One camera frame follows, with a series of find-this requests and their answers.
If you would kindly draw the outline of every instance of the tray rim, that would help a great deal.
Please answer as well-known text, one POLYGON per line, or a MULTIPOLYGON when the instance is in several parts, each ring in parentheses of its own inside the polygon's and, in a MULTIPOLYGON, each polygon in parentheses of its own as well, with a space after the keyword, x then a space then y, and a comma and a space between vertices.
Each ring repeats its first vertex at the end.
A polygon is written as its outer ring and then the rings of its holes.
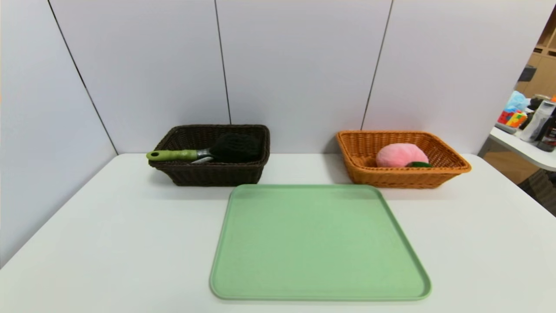
POLYGON ((215 256, 212 260, 212 266, 211 266, 211 273, 210 273, 210 277, 209 277, 209 286, 210 289, 212 291, 212 293, 223 300, 259 300, 259 301, 367 301, 367 302, 371 302, 371 301, 418 301, 418 300, 422 300, 427 298, 430 293, 432 292, 432 283, 430 281, 430 277, 427 274, 423 264, 421 263, 421 260, 419 260, 419 257, 417 256, 417 254, 415 253, 415 250, 413 249, 411 243, 409 242, 409 240, 407 239, 407 236, 405 235, 403 229, 401 228, 400 224, 398 223, 398 221, 396 220, 396 217, 394 216, 394 213, 392 212, 392 210, 390 209, 390 207, 388 206, 388 203, 386 202, 386 200, 384 199, 382 193, 375 187, 370 186, 370 185, 360 185, 360 184, 243 184, 243 185, 239 185, 236 188, 234 188, 232 190, 232 192, 230 193, 229 199, 228 199, 228 205, 226 207, 226 213, 224 215, 224 220, 222 221, 222 227, 220 230, 220 235, 219 235, 219 239, 218 239, 218 244, 216 246, 216 251, 215 251, 215 256), (238 191, 238 190, 242 190, 245 188, 263 188, 263 187, 280 187, 280 188, 308 188, 308 187, 322 187, 322 188, 337 188, 337 187, 345 187, 345 186, 351 186, 351 187, 355 187, 355 188, 360 188, 360 189, 367 189, 370 192, 373 192, 374 194, 376 194, 378 196, 378 199, 381 201, 382 205, 384 206, 386 213, 388 214, 388 216, 390 217, 390 220, 394 226, 394 228, 396 229, 400 239, 402 240, 402 242, 404 243, 411 259, 413 260, 413 262, 415 263, 417 270, 419 272, 419 274, 421 275, 421 279, 424 283, 424 290, 423 293, 420 294, 419 296, 412 296, 412 297, 407 297, 407 296, 400 296, 400 297, 336 297, 336 298, 330 298, 330 297, 307 297, 307 296, 300 296, 300 297, 295 297, 295 296, 288 296, 288 297, 282 297, 282 296, 248 296, 248 297, 244 297, 244 296, 227 296, 227 295, 222 295, 215 284, 215 269, 216 269, 216 265, 217 262, 219 260, 220 257, 220 253, 221 253, 221 242, 226 230, 226 225, 227 225, 227 220, 229 218, 230 215, 230 207, 232 205, 232 197, 234 196, 234 194, 238 191))

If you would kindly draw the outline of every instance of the white table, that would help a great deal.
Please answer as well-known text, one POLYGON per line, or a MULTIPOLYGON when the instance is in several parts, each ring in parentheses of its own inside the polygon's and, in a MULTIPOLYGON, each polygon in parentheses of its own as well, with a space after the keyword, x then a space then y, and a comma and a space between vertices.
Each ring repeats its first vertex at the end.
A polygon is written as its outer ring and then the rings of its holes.
MULTIPOLYGON (((415 302, 224 301, 209 274, 232 188, 116 157, 0 270, 0 312, 554 312, 556 218, 475 155, 438 189, 382 189, 432 281, 415 302)), ((273 154, 260 183, 349 183, 341 157, 273 154)))
POLYGON ((556 151, 546 152, 537 148, 534 144, 527 143, 519 139, 521 130, 515 134, 508 134, 496 127, 490 131, 489 139, 496 141, 508 150, 521 155, 525 160, 532 164, 550 171, 556 171, 556 151))

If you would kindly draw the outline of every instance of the green tray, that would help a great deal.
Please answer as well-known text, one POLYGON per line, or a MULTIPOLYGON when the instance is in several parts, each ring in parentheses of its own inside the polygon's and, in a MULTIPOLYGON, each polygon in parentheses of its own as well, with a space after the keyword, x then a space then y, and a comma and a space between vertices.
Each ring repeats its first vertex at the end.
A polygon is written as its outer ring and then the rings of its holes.
POLYGON ((210 286, 236 300, 418 300, 431 289, 382 195, 367 185, 237 187, 210 286))

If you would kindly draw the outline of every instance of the brown wicker basket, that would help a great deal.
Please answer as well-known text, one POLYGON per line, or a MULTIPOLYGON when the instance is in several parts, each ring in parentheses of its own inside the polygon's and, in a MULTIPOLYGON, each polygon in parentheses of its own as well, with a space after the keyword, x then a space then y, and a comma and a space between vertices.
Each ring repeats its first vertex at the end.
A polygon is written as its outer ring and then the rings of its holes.
POLYGON ((440 138, 423 131, 341 131, 336 136, 350 179, 386 188, 436 188, 471 165, 440 138), (432 168, 379 168, 376 154, 393 143, 412 143, 429 157, 432 168))
POLYGON ((249 163, 188 161, 149 161, 149 165, 166 173, 178 186, 237 186, 256 184, 270 155, 270 132, 264 125, 185 125, 172 128, 155 150, 210 148, 226 133, 249 134, 261 142, 257 161, 249 163))

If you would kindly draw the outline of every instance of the brush handle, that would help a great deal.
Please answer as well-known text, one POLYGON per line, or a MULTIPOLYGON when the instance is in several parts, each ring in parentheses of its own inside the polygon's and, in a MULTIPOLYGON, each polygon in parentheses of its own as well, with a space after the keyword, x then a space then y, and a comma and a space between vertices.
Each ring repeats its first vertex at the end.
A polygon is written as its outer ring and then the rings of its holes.
POLYGON ((147 159, 151 161, 193 161, 198 157, 197 150, 156 150, 147 153, 147 159))

